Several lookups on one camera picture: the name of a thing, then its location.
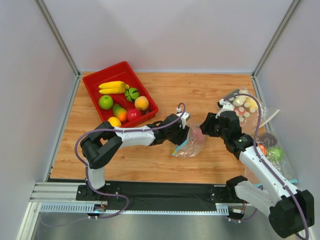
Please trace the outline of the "pink fake fruit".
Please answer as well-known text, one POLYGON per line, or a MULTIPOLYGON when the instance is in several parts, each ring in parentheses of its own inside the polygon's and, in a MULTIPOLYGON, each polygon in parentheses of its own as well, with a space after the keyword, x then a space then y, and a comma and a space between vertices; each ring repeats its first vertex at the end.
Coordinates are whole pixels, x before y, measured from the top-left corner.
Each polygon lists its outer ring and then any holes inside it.
POLYGON ((196 142, 203 142, 206 139, 206 137, 202 134, 201 129, 198 127, 193 129, 192 138, 196 142))

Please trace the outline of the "clear zip top bag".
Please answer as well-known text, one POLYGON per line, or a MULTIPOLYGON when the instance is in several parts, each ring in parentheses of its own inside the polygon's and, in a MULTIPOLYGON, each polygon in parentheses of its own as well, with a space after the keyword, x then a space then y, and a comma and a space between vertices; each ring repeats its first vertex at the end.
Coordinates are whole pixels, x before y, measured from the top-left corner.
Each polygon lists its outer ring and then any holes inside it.
POLYGON ((203 142, 194 141, 193 129, 200 128, 199 123, 190 123, 188 137, 181 145, 175 145, 172 156, 177 158, 193 158, 205 147, 206 138, 203 142))

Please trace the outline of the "fake peach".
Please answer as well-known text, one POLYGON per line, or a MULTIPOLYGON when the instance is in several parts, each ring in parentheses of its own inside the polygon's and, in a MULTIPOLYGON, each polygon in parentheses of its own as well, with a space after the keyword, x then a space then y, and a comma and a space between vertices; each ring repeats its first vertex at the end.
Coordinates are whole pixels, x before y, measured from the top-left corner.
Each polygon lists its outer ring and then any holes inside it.
POLYGON ((136 109, 144 111, 149 107, 149 100, 147 99, 146 96, 139 96, 135 100, 134 106, 136 109))

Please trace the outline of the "dark purple fake fruit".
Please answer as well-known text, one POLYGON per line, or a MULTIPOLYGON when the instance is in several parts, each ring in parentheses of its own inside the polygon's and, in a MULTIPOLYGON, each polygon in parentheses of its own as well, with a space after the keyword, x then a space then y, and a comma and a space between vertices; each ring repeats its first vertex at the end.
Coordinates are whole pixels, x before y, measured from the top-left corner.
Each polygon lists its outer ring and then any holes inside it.
POLYGON ((144 115, 147 115, 147 114, 149 114, 150 112, 152 112, 152 110, 149 109, 149 108, 147 108, 146 110, 143 111, 143 114, 144 114, 144 115))

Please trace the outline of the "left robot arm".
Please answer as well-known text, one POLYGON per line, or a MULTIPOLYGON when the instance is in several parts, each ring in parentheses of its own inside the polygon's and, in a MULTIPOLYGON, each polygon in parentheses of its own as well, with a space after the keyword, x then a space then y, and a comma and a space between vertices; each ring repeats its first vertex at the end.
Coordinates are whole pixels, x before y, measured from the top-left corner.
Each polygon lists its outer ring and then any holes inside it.
POLYGON ((105 186, 105 166, 116 152, 125 147, 155 146, 169 141, 175 145, 183 144, 188 137, 188 112, 169 115, 163 121, 157 121, 142 127, 123 128, 101 123, 84 138, 77 141, 80 145, 86 176, 94 190, 105 186))

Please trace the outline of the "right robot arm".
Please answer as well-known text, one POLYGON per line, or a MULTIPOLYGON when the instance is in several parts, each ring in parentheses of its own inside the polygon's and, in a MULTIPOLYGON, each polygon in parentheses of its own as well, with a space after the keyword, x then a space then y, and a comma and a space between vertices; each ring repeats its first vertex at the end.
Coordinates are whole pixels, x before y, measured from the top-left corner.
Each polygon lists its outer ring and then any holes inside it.
POLYGON ((314 197, 308 190, 299 190, 263 155, 256 141, 244 134, 236 113, 227 110, 208 113, 200 125, 204 135, 220 137, 226 149, 248 167, 259 179, 262 189, 243 176, 230 179, 234 194, 263 213, 278 236, 285 239, 305 232, 315 223, 314 197))

